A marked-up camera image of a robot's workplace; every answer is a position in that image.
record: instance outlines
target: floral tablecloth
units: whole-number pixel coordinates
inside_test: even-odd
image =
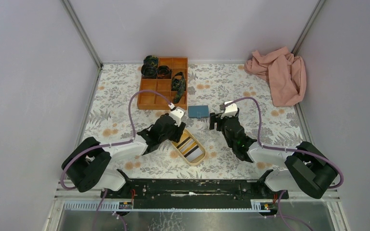
[[[115,142],[131,136],[128,101],[139,90],[141,65],[106,64],[100,76],[83,138],[94,136],[101,143]],[[190,64],[188,68],[188,105],[208,105],[210,112],[219,112],[224,101],[252,96],[260,104],[263,116],[261,138],[267,144],[293,146],[302,141],[298,117],[293,107],[274,107],[268,84],[249,75],[239,64]],[[259,116],[253,101],[238,103],[240,122],[246,133],[256,139]],[[132,104],[132,117],[137,131],[153,124],[167,111],[138,110]],[[187,165],[169,141],[153,153],[124,159],[114,164],[130,178],[177,179],[258,179],[268,163],[238,160],[226,145],[222,134],[209,130],[209,119],[188,118],[186,128],[207,151],[205,160],[196,167]]]

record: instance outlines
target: pink cloth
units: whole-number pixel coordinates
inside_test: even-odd
[[[253,52],[252,60],[245,64],[245,71],[269,83],[276,107],[293,106],[304,98],[307,85],[304,61],[300,56],[294,57],[287,47],[265,56]]]

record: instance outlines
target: small blue block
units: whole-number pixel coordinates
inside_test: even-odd
[[[209,108],[207,105],[188,106],[189,118],[209,117]]]

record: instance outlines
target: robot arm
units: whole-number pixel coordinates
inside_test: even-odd
[[[292,148],[299,149],[325,158],[311,143],[304,141],[297,147],[266,145],[264,148],[257,140],[245,134],[238,120],[239,109],[235,103],[226,108],[221,105],[221,109],[224,112],[210,114],[210,129],[214,129],[215,124],[217,125],[216,130],[222,132],[228,147],[239,160],[251,163],[271,163],[286,168],[285,170],[270,170],[261,177],[272,191],[301,190],[319,199],[338,175],[333,167],[318,158],[287,151]]]
[[[182,108],[173,108],[169,114],[161,115],[155,124],[138,132],[132,142],[129,142],[132,138],[118,141],[126,142],[126,144],[115,146],[111,154],[103,148],[87,152],[87,155],[80,157],[70,166],[66,174],[81,193],[94,186],[118,191],[124,186],[125,178],[112,168],[112,164],[124,158],[151,153],[158,149],[165,140],[179,142],[185,128],[185,123],[181,122],[184,113]],[[62,169],[65,169],[66,165],[79,153],[98,145],[100,142],[94,137],[86,138],[63,162]]]

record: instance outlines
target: wooden basket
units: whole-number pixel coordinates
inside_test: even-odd
[[[192,162],[189,162],[185,158],[184,154],[182,152],[180,152],[178,150],[178,148],[176,148],[179,144],[181,144],[183,142],[183,140],[186,137],[190,137],[191,139],[193,139],[195,141],[195,143],[198,145],[198,147],[202,150],[202,154],[198,158],[194,159]],[[197,166],[197,165],[199,165],[203,161],[203,159],[205,159],[205,156],[206,156],[205,148],[202,146],[202,144],[199,143],[199,141],[197,139],[195,139],[195,137],[187,129],[184,129],[184,132],[182,134],[182,137],[181,137],[181,139],[179,140],[178,143],[175,143],[175,142],[172,141],[171,144],[173,145],[173,148],[178,152],[178,155],[180,157],[182,157],[184,159],[184,161],[187,164],[189,164],[190,166]]]
[[[158,66],[166,65],[172,70],[172,77],[182,72],[186,79],[186,88],[183,96],[179,103],[175,106],[179,106],[184,110],[187,110],[187,99],[188,99],[188,58],[186,57],[161,57],[158,60]],[[177,94],[176,91],[171,91],[171,79],[141,79],[140,90],[154,90],[163,96],[167,97],[171,102]],[[144,92],[138,95],[137,107],[140,110],[169,110],[167,102],[156,94]]]

